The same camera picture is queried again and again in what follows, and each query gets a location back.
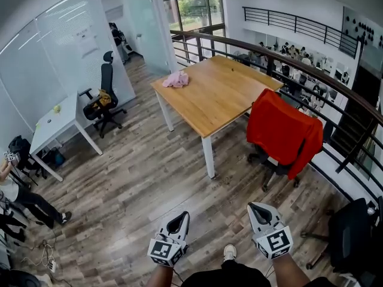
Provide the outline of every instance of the floor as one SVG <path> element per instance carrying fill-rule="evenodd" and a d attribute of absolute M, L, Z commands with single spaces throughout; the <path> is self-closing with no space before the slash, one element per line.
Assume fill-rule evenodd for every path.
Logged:
<path fill-rule="evenodd" d="M 126 69 L 137 98 L 126 105 L 127 115 L 120 116 L 123 129 L 111 130 L 104 139 L 88 129 L 104 154 L 97 155 L 77 135 L 63 149 L 67 161 L 58 172 L 64 181 L 49 177 L 33 188 L 59 210 L 73 212 L 69 223 L 54 229 L 55 278 L 72 286 L 145 286 L 155 266 L 146 256 L 150 239 L 164 216 L 184 210 L 191 222 L 189 251 L 176 265 L 182 278 L 219 268 L 228 243 L 236 245 L 238 262 L 266 274 L 271 263 L 251 242 L 246 210 L 250 201 L 278 207 L 293 234 L 298 265 L 305 268 L 320 254 L 326 244 L 301 239 L 300 232 L 326 234 L 326 210 L 339 209 L 345 201 L 319 173 L 307 166 L 298 188 L 286 177 L 278 177 L 264 193 L 261 185 L 271 172 L 246 161 L 253 149 L 246 142 L 244 117 L 213 136 L 217 177 L 209 179 L 200 137 L 174 112 L 175 130 L 168 131 L 150 87 L 157 77 L 138 56 Z M 30 246 L 43 239 L 51 245 L 55 241 L 51 230 L 33 222 L 27 236 Z M 42 248 L 32 252 L 18 248 L 14 267 L 42 275 L 48 272 L 43 265 L 20 262 L 29 257 L 38 263 L 41 254 Z M 339 286 L 328 259 L 305 271 L 309 277 L 325 276 Z M 276 286 L 274 274 L 269 279 Z M 175 276 L 174 282 L 180 285 Z"/>

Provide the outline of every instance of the paper on wall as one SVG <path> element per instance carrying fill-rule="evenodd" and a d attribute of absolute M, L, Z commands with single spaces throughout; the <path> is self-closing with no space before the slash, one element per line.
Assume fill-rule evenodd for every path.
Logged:
<path fill-rule="evenodd" d="M 74 39 L 77 43 L 77 48 L 80 51 L 81 58 L 84 58 L 87 54 L 99 49 L 95 36 L 90 30 L 90 26 L 79 30 L 74 35 Z"/>

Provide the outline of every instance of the red cloth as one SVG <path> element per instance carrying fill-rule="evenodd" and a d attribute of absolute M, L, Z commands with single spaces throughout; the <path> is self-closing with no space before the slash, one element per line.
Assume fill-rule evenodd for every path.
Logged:
<path fill-rule="evenodd" d="M 253 104 L 247 141 L 259 145 L 282 165 L 293 163 L 288 172 L 288 178 L 293 179 L 320 151 L 322 122 L 299 112 L 275 92 L 265 89 Z"/>

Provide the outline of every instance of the desk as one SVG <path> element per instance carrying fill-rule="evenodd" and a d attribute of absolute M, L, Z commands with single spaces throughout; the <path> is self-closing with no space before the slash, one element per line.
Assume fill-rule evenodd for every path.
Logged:
<path fill-rule="evenodd" d="M 173 125 L 166 102 L 201 136 L 206 167 L 213 178 L 211 135 L 249 110 L 265 88 L 277 90 L 283 84 L 223 56 L 206 59 L 184 72 L 189 75 L 189 85 L 183 88 L 163 87 L 166 77 L 152 86 L 169 130 L 173 131 Z"/>
<path fill-rule="evenodd" d="M 46 171 L 62 182 L 63 178 L 50 169 L 36 154 L 64 131 L 71 126 L 75 126 L 99 155 L 102 155 L 102 151 L 81 125 L 84 116 L 82 110 L 78 107 L 77 94 L 68 96 L 58 105 L 61 107 L 59 113 L 55 114 L 51 110 L 38 121 L 29 153 Z"/>

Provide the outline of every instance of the black pants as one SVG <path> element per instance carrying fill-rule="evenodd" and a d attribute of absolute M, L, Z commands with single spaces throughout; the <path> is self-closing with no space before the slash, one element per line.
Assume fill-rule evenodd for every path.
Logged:
<path fill-rule="evenodd" d="M 45 223 L 49 228 L 53 228 L 55 221 L 62 223 L 62 215 L 39 194 L 34 194 L 19 186 L 19 194 L 17 195 L 15 202 L 18 202 L 29 209 L 33 216 Z"/>
<path fill-rule="evenodd" d="M 15 233 L 13 230 L 11 230 L 8 225 L 15 225 L 16 227 L 23 227 L 26 228 L 24 224 L 22 224 L 19 220 L 9 217 L 7 215 L 0 214 L 0 229 L 4 231 L 5 234 L 8 234 L 9 236 L 17 239 L 20 242 L 25 241 L 25 235 L 22 230 L 20 230 L 19 233 Z"/>
<path fill-rule="evenodd" d="M 197 272 L 192 274 L 182 287 L 234 287 L 234 286 L 256 286 L 271 287 L 270 282 L 261 271 L 249 268 L 235 261 L 225 261 L 221 269 Z"/>

